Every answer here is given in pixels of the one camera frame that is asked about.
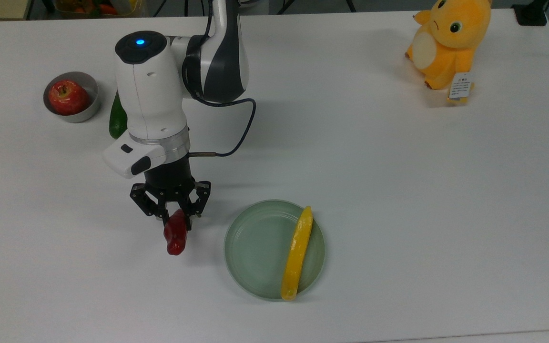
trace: red pepper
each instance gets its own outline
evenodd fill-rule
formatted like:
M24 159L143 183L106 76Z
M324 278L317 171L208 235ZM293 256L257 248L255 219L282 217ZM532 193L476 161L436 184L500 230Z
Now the red pepper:
M164 226L164 237L166 239L166 251L171 255L179 255L185 249L187 239L187 229L185 226L185 214L181 209L173 213L166 221Z
M111 5L100 4L99 8L101 9L101 14L118 15L118 11Z

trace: silver bowl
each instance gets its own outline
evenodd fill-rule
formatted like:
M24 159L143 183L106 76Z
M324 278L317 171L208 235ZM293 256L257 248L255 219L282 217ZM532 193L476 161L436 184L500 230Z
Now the silver bowl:
M48 100L48 92L50 91L50 88L52 88L52 86L55 83L61 80L72 80L78 83L80 86L82 86L88 93L88 96L90 98L90 106L84 111L81 111L76 114L59 115L54 110L52 105L50 105L50 100ZM94 80L92 76L86 74L85 72L81 72L81 71L66 72L65 74L61 74L56 78L54 78L52 81L50 81L50 83L46 86L46 89L44 89L44 106L46 106L46 109L54 113L60 119L68 121L69 123L81 123L93 117L93 115L95 115L98 112L99 108L101 108L99 86L96 84L96 80Z

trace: tag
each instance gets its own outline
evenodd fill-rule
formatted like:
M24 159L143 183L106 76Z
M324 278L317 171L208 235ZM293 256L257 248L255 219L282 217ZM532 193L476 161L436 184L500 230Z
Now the tag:
M472 82L473 74L471 72L457 72L453 78L453 84L450 85L448 99L459 101L461 98L467 98Z

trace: plush toy eye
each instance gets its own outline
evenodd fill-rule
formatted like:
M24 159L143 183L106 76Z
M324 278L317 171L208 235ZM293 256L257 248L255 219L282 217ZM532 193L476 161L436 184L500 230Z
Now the plush toy eye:
M450 25L450 32L452 33L459 32L460 29L461 29L461 23L458 21L455 21Z

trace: green plate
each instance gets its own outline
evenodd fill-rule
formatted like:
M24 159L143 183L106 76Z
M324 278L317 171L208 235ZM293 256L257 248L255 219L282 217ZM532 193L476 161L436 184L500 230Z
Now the green plate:
M226 233L224 253L228 271L244 290L262 299L282 300L281 280L302 210L291 202L266 200L235 219ZM324 261L323 233L313 220L298 295L315 282Z

